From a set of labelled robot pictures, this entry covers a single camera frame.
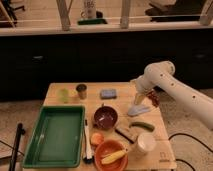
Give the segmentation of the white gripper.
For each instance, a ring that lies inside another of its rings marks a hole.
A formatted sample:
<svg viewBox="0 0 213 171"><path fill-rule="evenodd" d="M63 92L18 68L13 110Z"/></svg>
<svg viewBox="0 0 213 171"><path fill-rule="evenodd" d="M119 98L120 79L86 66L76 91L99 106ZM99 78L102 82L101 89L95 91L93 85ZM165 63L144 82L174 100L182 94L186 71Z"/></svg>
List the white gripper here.
<svg viewBox="0 0 213 171"><path fill-rule="evenodd" d="M134 104L140 105L145 99L145 95L153 90L154 84L149 81L145 75L141 75L135 79L132 79L131 83L135 85L135 88L138 92L135 94Z"/></svg>

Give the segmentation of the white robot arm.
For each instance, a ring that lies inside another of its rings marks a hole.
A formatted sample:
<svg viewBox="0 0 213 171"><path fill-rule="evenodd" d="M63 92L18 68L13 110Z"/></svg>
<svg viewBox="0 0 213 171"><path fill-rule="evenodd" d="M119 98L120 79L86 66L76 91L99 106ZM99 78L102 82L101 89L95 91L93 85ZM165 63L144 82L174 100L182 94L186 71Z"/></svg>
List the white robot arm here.
<svg viewBox="0 0 213 171"><path fill-rule="evenodd" d="M185 105L213 131L213 99L175 79L174 73L175 66L171 61L147 65L144 73L134 80L137 91L134 101L141 103L145 96L158 86L177 102Z"/></svg>

